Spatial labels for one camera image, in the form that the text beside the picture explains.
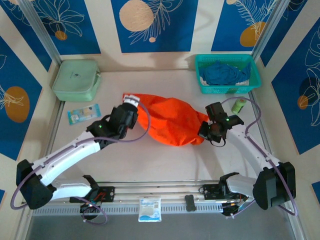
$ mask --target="orange cloth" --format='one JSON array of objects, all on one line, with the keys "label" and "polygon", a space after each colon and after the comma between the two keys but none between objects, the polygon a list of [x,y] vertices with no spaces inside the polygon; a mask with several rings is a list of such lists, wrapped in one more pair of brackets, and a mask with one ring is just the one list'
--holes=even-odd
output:
[{"label": "orange cloth", "polygon": [[[130,94],[140,98],[140,102],[148,109],[151,117],[149,135],[153,139],[171,146],[199,145],[204,141],[198,136],[198,131],[202,122],[209,120],[207,115],[197,112],[188,103],[173,97]],[[147,129],[148,117],[141,106],[138,106],[137,121],[142,128]]]}]

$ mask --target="mint green case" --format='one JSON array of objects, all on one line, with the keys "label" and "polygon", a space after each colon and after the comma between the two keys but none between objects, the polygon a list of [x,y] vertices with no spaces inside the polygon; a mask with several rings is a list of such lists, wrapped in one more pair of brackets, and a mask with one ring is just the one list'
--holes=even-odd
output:
[{"label": "mint green case", "polygon": [[65,60],[52,90],[60,101],[89,102],[95,98],[100,81],[100,71],[95,60]]}]

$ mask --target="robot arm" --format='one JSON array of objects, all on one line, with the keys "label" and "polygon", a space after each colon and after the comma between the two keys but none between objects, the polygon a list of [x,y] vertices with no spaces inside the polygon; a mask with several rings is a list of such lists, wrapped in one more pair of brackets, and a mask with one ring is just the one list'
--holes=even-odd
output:
[{"label": "robot arm", "polygon": [[[86,131],[63,148],[33,163],[26,159],[21,161],[17,165],[17,185],[34,169],[41,166],[41,169],[33,174],[20,189],[30,209],[38,209],[49,201],[59,198],[85,197],[89,201],[95,198],[99,186],[91,176],[85,175],[75,180],[56,178],[85,157],[115,143],[116,140],[123,139],[127,129],[132,129],[138,119],[139,100],[133,95],[125,96],[123,104],[114,107],[110,115],[93,122]],[[107,137],[115,141],[94,139],[96,137]],[[54,159],[45,164],[53,156],[55,156]]]},{"label": "robot arm", "polygon": [[295,168],[290,162],[282,163],[249,133],[246,134],[244,122],[237,115],[228,116],[220,102],[208,105],[206,111],[212,123],[203,122],[198,135],[211,143],[227,139],[250,163],[257,179],[237,172],[229,173],[220,178],[219,184],[203,186],[207,192],[205,198],[212,200],[243,195],[255,199],[264,210],[289,201],[290,197],[271,162],[284,177],[293,198],[296,197]]}]

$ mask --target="gray floor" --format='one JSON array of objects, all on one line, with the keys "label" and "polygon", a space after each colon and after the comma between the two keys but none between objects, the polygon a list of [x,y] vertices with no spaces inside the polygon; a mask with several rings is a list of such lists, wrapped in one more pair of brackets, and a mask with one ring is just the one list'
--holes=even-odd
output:
[{"label": "gray floor", "polygon": [[112,215],[106,225],[93,226],[83,223],[80,216],[36,216],[26,239],[292,240],[294,235],[282,210],[264,211],[254,204],[228,220],[219,213],[163,214],[162,222],[141,223],[137,215]]}]

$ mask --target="green tape roll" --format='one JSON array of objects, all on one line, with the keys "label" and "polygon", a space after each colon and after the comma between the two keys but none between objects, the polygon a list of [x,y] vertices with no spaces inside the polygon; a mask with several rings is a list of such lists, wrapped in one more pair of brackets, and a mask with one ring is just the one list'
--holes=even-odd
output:
[{"label": "green tape roll", "polygon": [[235,101],[234,105],[231,108],[231,111],[234,114],[238,114],[240,113],[241,109],[244,107],[244,105],[246,105],[247,100],[239,98]]}]

